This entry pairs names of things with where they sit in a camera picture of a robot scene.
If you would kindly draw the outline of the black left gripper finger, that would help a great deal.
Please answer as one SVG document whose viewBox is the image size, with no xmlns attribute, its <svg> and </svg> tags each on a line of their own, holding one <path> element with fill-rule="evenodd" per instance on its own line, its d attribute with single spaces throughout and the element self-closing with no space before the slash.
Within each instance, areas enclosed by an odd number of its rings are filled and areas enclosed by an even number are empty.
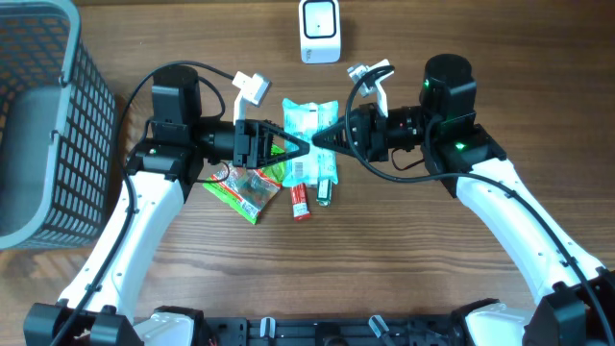
<svg viewBox="0 0 615 346">
<path fill-rule="evenodd" d="M 271 165 L 275 165 L 278 163 L 282 163 L 285 161 L 290 161 L 292 159 L 297 159 L 301 156 L 307 155 L 309 153 L 309 145 L 300 145 L 296 150 L 291 152 L 282 152 L 275 153 L 273 148 L 266 149 L 264 151 L 264 155 L 258 159 L 258 167 L 267 167 Z"/>
<path fill-rule="evenodd" d="M 299 150 L 307 150 L 308 148 L 308 144 L 302 140 L 299 139 L 296 136 L 293 136 L 292 134 L 286 132 L 283 127 L 279 126 L 278 124 L 270 121 L 270 120 L 262 120 L 260 121 L 260 124 L 267 130 L 269 130 L 270 132 L 273 133 L 274 136 L 278 136 L 282 139 L 284 139 L 285 141 L 288 141 L 292 144 L 294 144 Z"/>
</svg>

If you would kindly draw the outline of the light blue wet wipes pack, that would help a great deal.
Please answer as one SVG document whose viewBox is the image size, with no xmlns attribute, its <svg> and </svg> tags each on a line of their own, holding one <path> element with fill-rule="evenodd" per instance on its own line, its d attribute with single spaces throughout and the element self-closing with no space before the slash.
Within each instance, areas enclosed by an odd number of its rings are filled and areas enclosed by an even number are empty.
<svg viewBox="0 0 615 346">
<path fill-rule="evenodd" d="M 283 117 L 284 130 L 309 144 L 306 155 L 285 162 L 283 187 L 317 186 L 323 180 L 337 185 L 335 152 L 316 146 L 312 137 L 337 121 L 338 102 L 297 104 L 284 98 Z"/>
</svg>

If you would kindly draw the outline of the green white gum box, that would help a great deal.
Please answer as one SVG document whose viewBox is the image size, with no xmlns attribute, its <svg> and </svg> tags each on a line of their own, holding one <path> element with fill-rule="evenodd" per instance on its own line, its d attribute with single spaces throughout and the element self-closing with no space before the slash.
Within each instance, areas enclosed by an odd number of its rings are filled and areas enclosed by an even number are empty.
<svg viewBox="0 0 615 346">
<path fill-rule="evenodd" d="M 331 204 L 332 186 L 330 179 L 323 179 L 318 183 L 316 201 L 321 207 L 328 207 Z"/>
</svg>

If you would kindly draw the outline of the red stick packet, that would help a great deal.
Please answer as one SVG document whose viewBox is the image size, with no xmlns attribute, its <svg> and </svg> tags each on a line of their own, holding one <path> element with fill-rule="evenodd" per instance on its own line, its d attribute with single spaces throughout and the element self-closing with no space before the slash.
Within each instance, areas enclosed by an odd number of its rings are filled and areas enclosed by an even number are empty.
<svg viewBox="0 0 615 346">
<path fill-rule="evenodd" d="M 298 184 L 290 189 L 293 218 L 295 221 L 304 220 L 311 217 L 308 209 L 307 187 L 305 184 Z"/>
</svg>

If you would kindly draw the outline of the green snack bag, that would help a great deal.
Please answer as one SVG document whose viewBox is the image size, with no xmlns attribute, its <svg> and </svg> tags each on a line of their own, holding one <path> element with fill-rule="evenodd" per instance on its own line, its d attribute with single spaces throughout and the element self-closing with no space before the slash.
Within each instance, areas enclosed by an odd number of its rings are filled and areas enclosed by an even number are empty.
<svg viewBox="0 0 615 346">
<path fill-rule="evenodd" d="M 259 169 L 230 166 L 211 174 L 203 187 L 256 225 L 266 205 L 282 189 L 285 164 Z"/>
</svg>

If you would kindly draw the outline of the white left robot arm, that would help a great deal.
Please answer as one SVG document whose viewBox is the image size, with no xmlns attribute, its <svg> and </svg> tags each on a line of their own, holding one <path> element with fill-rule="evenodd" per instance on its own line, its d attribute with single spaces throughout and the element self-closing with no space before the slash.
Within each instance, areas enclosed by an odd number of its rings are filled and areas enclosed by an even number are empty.
<svg viewBox="0 0 615 346">
<path fill-rule="evenodd" d="M 198 62 L 163 64 L 151 82 L 154 115 L 119 161 L 120 198 L 86 264 L 54 305 L 35 303 L 23 333 L 29 345 L 216 345 L 202 311 L 162 306 L 136 323 L 135 305 L 162 236 L 180 213 L 205 163 L 259 169 L 298 158 L 308 144 L 270 122 L 249 120 L 270 81 L 227 74 L 237 87 L 232 121 L 204 117 Z"/>
</svg>

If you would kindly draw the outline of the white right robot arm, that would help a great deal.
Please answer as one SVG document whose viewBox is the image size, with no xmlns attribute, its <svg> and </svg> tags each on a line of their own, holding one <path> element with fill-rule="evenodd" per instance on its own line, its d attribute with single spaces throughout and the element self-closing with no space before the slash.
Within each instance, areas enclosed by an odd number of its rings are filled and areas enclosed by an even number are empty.
<svg viewBox="0 0 615 346">
<path fill-rule="evenodd" d="M 383 81 L 393 65 L 356 64 L 343 116 L 312 139 L 375 171 L 397 151 L 419 149 L 426 180 L 440 182 L 499 241 L 521 272 L 535 307 L 514 309 L 482 299 L 440 316 L 412 318 L 412 343 L 445 345 L 610 345 L 614 273 L 578 245 L 532 196 L 504 148 L 477 122 L 471 64 L 455 54 L 430 58 L 419 102 L 392 109 Z"/>
</svg>

